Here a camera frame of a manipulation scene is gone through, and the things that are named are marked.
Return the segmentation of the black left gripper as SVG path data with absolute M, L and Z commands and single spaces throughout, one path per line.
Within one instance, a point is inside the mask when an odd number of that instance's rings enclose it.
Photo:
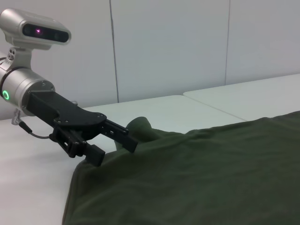
M 101 166 L 105 152 L 88 140 L 100 133 L 134 153 L 138 142 L 129 131 L 98 112 L 84 110 L 54 91 L 33 91 L 29 95 L 27 110 L 54 128 L 50 139 L 70 158 L 85 156 L 93 166 Z

